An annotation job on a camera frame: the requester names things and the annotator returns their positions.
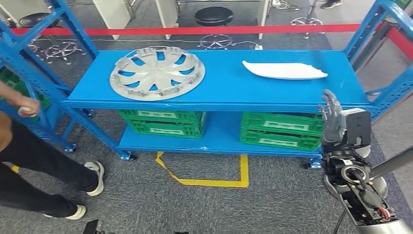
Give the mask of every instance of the shelf board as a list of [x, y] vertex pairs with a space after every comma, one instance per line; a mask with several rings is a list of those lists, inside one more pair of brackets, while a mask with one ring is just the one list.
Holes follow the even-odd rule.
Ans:
[[[286, 111], [316, 110], [324, 89], [333, 91], [343, 106], [370, 105], [342, 51], [333, 50], [193, 50], [206, 67], [194, 90], [163, 101], [136, 101], [120, 96], [109, 84], [115, 62], [130, 51], [100, 51], [65, 101], [72, 107], [99, 109], [174, 109], [269, 111], [277, 104]], [[328, 77], [313, 80], [263, 78], [244, 68], [248, 62], [301, 62]]]
[[210, 112], [202, 139], [138, 134], [127, 126], [119, 142], [119, 149], [267, 156], [320, 156], [319, 151], [306, 152], [240, 143], [241, 114], [241, 112]]

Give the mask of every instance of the white shoe sole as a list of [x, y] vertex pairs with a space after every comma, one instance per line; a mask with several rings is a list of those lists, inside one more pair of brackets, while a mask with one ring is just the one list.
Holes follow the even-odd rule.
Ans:
[[[65, 217], [66, 219], [70, 219], [70, 220], [79, 220], [81, 218], [83, 218], [86, 214], [86, 207], [82, 206], [82, 205], [77, 205], [77, 211], [74, 215], [71, 215], [69, 217]], [[53, 216], [47, 215], [47, 214], [43, 214], [45, 217], [48, 218], [53, 218]]]
[[105, 168], [103, 167], [103, 165], [100, 162], [98, 162], [98, 161], [94, 161], [94, 162], [98, 164], [99, 169], [100, 169], [100, 174], [99, 174], [99, 179], [98, 179], [99, 181], [98, 181], [98, 184], [97, 184], [97, 188], [94, 191], [87, 192], [87, 194], [89, 196], [97, 196], [97, 195], [101, 194], [103, 192], [103, 189], [104, 189], [103, 175], [105, 173]]

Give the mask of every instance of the yellow floor tape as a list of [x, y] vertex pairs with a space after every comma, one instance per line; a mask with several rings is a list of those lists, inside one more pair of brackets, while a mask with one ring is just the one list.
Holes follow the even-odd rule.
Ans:
[[16, 165], [11, 166], [10, 169], [12, 169], [12, 171], [15, 173], [19, 173], [19, 167]]
[[248, 156], [240, 155], [240, 181], [234, 180], [206, 180], [206, 179], [180, 179], [176, 177], [161, 160], [161, 156], [164, 152], [158, 152], [156, 155], [156, 162], [163, 167], [172, 178], [176, 179], [179, 183], [184, 185], [199, 185], [199, 186], [212, 186], [212, 187], [232, 187], [232, 188], [246, 188], [249, 185], [248, 177]]

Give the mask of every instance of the shelf foot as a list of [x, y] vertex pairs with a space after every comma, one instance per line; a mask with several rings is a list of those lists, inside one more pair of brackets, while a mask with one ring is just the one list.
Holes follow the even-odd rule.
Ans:
[[133, 155], [133, 154], [131, 153], [131, 151], [128, 151], [127, 154], [121, 155], [121, 156], [120, 156], [120, 159], [121, 159], [121, 160], [124, 160], [124, 161], [127, 161], [127, 160], [129, 160], [129, 161], [135, 161], [135, 160], [138, 159], [138, 156]]
[[86, 116], [88, 118], [93, 118], [95, 115], [95, 111], [94, 110], [85, 110]]
[[76, 150], [76, 144], [72, 144], [64, 149], [65, 152], [73, 153]]
[[305, 163], [304, 167], [306, 169], [321, 169], [321, 157], [312, 158], [308, 163]]

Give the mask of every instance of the green plastic crate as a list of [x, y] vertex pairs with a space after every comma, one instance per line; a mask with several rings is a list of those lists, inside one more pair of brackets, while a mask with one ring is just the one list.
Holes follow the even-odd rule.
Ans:
[[[29, 91], [27, 90], [26, 84], [12, 71], [7, 69], [6, 67], [0, 68], [0, 80], [7, 84], [9, 87], [13, 88], [16, 91], [19, 91], [23, 95], [29, 97]], [[47, 100], [43, 94], [37, 93], [38, 99], [40, 101], [40, 106], [42, 110], [47, 110], [52, 104], [49, 100]], [[31, 117], [34, 120], [38, 120], [39, 117]]]
[[7, 67], [2, 67], [0, 69], [0, 80], [5, 83], [9, 80], [13, 81], [14, 83], [21, 81], [20, 78], [16, 76], [16, 74], [14, 74], [12, 71], [7, 69]]
[[320, 146], [319, 138], [314, 136], [257, 131], [244, 128], [241, 129], [240, 142], [306, 151], [314, 151]]
[[125, 121], [138, 133], [171, 137], [202, 138], [206, 115], [207, 113], [203, 112], [196, 123], [136, 119], [126, 119]]
[[318, 114], [244, 112], [241, 127], [320, 137], [323, 121]]
[[405, 9], [412, 0], [397, 0], [396, 4], [400, 6], [401, 9]]
[[202, 111], [118, 110], [123, 119], [196, 123]]

